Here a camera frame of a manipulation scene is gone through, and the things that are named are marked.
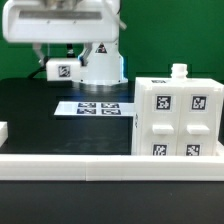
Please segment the black tabletop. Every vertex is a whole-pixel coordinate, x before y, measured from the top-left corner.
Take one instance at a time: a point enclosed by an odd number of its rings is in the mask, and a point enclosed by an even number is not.
[[[0,121],[8,143],[0,153],[130,155],[132,117],[54,116],[59,101],[133,102],[133,84],[109,92],[71,83],[6,79],[0,82]]]
[[[0,120],[8,121],[9,140],[1,153],[130,154],[131,118],[53,113],[60,100],[133,102],[133,94],[133,85],[102,94],[2,80]],[[0,181],[4,224],[214,224],[223,222],[223,210],[223,182]]]

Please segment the white ledge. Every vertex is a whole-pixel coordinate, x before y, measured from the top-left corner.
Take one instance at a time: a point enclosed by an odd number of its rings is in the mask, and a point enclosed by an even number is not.
[[[224,181],[224,157],[0,155],[0,180]]]

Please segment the white plastic structure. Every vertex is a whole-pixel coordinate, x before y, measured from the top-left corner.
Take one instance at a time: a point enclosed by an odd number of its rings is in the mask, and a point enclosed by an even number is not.
[[[0,122],[0,147],[8,138],[8,125],[7,122]]]
[[[33,43],[41,66],[45,65],[41,44],[84,43],[79,75],[74,69],[68,71],[74,76],[60,75],[63,64],[71,63],[60,59],[48,62],[47,79],[114,86],[128,82],[118,52],[119,27],[126,28],[119,11],[120,0],[9,0],[3,9],[3,36],[8,42]]]
[[[187,79],[174,64],[172,78],[137,78],[133,155],[214,155],[223,105],[223,85]]]
[[[224,181],[222,156],[1,155],[0,180]]]
[[[82,0],[71,8],[71,0],[9,0],[3,9],[3,36],[19,43],[114,42],[119,36],[120,0],[106,3]]]

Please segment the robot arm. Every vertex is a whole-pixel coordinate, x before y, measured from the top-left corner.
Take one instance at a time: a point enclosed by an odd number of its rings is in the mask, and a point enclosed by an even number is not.
[[[3,35],[9,42],[114,42],[120,0],[9,0]]]
[[[8,0],[3,9],[3,36],[8,42],[32,43],[42,68],[43,43],[83,43],[78,59],[50,59],[49,81],[87,85],[126,83],[118,52],[120,0]]]

